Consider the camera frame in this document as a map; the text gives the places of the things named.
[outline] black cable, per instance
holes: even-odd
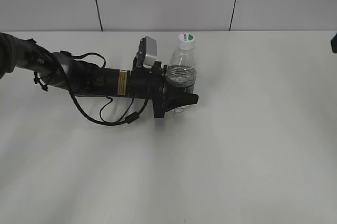
[[[98,54],[96,52],[89,52],[89,53],[83,54],[81,56],[69,55],[69,57],[72,58],[72,59],[75,59],[75,60],[79,60],[79,59],[84,59],[85,57],[90,56],[90,55],[95,55],[95,56],[100,57],[101,59],[103,59],[104,60],[104,64],[103,64],[103,66],[101,68],[105,68],[105,66],[106,66],[105,57],[103,57],[101,54]]]
[[[100,110],[100,118],[101,118],[101,120],[102,120],[103,122],[107,123],[108,121],[104,120],[103,117],[102,117],[102,111],[103,111],[103,109],[104,109],[106,106],[108,106],[109,104],[112,103],[113,99],[112,99],[111,97],[109,97],[109,96],[106,96],[105,98],[109,99],[110,101],[109,101],[107,104],[105,104],[105,105],[101,108],[101,110]]]
[[[77,101],[77,99],[76,99],[76,97],[75,97],[75,95],[74,95],[74,92],[73,92],[73,90],[72,90],[70,81],[69,81],[67,75],[65,74],[62,65],[61,65],[60,62],[57,60],[57,58],[56,58],[52,53],[50,53],[49,51],[47,51],[45,48],[40,47],[40,46],[38,46],[38,48],[40,48],[44,53],[46,53],[46,55],[48,55],[48,56],[51,58],[52,61],[54,61],[54,63],[56,64],[58,70],[60,71],[61,75],[62,75],[63,78],[64,78],[64,81],[65,81],[65,83],[66,83],[66,85],[67,85],[67,88],[68,88],[68,91],[69,91],[69,94],[70,94],[71,99],[73,100],[73,102],[74,102],[76,108],[78,109],[78,111],[80,111],[80,113],[81,113],[86,119],[88,119],[89,121],[91,121],[91,122],[93,122],[93,123],[100,124],[100,125],[105,125],[105,126],[117,126],[117,125],[122,125],[122,124],[127,123],[126,120],[124,120],[124,121],[118,121],[118,122],[116,121],[116,122],[113,122],[113,123],[108,123],[108,122],[99,121],[99,120],[96,120],[96,119],[90,117],[90,116],[83,110],[83,108],[80,106],[80,104],[78,103],[78,101]],[[147,97],[146,97],[146,100],[145,100],[145,102],[144,102],[143,107],[141,108],[140,111],[136,112],[138,116],[144,111],[144,109],[145,109],[145,107],[146,107],[146,105],[147,105],[147,103],[148,103],[148,100],[149,100],[149,98],[150,98],[150,86],[148,86],[148,90],[147,90],[147,91],[148,91],[148,92],[147,92]]]
[[[132,106],[132,104],[133,104],[133,102],[135,101],[135,98],[132,98],[132,101],[131,101],[131,104],[128,106],[128,108],[127,108],[127,110],[125,111],[125,113],[117,120],[117,121],[121,121],[123,118],[124,118],[124,116],[127,114],[127,112],[130,110],[130,108],[131,108],[131,106]]]

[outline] white tabletop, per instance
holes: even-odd
[[[98,52],[121,69],[144,35],[168,63],[177,36],[11,34],[52,52]],[[163,120],[149,105],[131,125],[96,125],[66,91],[42,91],[28,70],[6,74],[0,223],[337,223],[335,32],[195,34],[200,101]],[[97,118],[106,99],[80,102]],[[115,99],[104,116],[129,102]]]

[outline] clear plastic bottle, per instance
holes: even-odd
[[[166,88],[192,93],[196,80],[194,60],[195,37],[190,33],[181,33],[178,37],[178,48],[174,52],[166,72]],[[176,108],[177,113],[188,109],[188,106]]]

